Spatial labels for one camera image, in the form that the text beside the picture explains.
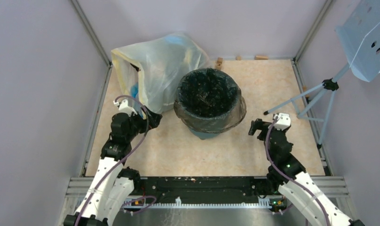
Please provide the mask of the teal plastic trash bin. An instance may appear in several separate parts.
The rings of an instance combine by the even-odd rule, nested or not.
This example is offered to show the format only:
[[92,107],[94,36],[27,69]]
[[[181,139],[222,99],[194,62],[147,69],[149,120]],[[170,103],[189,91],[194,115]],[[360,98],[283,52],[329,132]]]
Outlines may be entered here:
[[212,139],[220,135],[219,133],[204,133],[204,132],[194,131],[192,129],[190,129],[190,132],[201,140]]

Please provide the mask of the black plastic trash bag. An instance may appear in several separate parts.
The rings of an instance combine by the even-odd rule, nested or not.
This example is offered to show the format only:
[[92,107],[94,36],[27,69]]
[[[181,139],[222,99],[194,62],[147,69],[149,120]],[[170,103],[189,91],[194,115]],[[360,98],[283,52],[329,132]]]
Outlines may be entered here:
[[231,76],[214,68],[201,68],[180,80],[174,112],[195,132],[220,134],[241,123],[247,109],[242,90]]

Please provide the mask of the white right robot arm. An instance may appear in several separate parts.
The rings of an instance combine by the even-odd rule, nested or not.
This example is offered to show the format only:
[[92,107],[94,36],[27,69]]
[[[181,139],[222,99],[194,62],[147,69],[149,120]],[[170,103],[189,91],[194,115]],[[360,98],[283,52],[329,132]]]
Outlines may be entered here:
[[248,134],[259,131],[267,160],[270,163],[266,187],[272,194],[281,194],[313,226],[362,226],[352,219],[324,194],[305,167],[292,154],[293,143],[286,137],[291,123],[288,116],[274,116],[272,122],[256,119],[251,122]]

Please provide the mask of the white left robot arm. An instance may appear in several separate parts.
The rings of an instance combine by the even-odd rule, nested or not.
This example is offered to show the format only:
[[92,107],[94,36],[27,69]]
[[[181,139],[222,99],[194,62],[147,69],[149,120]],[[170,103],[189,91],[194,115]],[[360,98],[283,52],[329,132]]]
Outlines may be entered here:
[[130,194],[141,190],[140,173],[124,167],[129,155],[136,150],[132,140],[147,135],[159,126],[161,114],[142,108],[146,118],[134,110],[112,116],[109,138],[102,147],[97,172],[85,198],[73,214],[64,218],[65,226],[111,226]]

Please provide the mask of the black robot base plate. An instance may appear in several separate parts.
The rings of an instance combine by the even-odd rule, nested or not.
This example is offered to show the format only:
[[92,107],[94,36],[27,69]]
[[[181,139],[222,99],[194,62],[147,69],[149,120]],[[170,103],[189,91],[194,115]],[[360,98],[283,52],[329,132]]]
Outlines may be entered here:
[[284,207],[289,201],[271,187],[266,177],[147,177],[135,183],[132,196],[154,196],[157,204],[241,204],[268,200]]

